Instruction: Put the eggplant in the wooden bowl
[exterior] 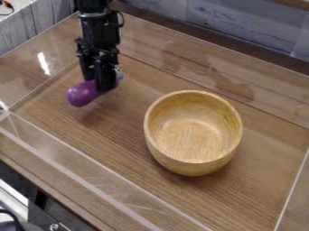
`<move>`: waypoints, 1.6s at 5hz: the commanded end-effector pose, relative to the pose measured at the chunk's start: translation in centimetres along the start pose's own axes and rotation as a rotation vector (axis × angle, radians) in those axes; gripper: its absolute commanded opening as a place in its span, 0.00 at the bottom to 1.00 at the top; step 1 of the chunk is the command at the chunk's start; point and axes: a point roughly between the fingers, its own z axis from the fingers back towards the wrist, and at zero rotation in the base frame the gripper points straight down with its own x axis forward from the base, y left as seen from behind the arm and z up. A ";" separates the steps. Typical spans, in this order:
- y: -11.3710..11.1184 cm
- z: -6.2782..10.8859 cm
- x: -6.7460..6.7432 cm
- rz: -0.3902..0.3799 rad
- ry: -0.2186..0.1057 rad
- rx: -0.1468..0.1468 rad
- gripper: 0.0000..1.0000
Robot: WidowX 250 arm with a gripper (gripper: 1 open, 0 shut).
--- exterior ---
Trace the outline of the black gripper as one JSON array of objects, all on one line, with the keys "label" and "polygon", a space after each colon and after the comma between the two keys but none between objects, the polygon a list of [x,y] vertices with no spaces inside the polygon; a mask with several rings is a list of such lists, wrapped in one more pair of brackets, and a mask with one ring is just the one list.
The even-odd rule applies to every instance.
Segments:
[{"label": "black gripper", "polygon": [[86,81],[94,80],[99,92],[118,83],[118,45],[124,16],[110,8],[82,8],[78,14],[82,37],[76,39],[80,70]]}]

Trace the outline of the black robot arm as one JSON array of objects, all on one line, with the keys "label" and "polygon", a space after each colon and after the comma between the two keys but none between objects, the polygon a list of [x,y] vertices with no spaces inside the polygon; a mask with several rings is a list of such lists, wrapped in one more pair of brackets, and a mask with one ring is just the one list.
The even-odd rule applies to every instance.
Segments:
[{"label": "black robot arm", "polygon": [[76,56],[86,81],[92,80],[98,91],[106,91],[116,85],[118,45],[124,16],[110,8],[114,0],[78,0],[78,17],[82,37]]}]

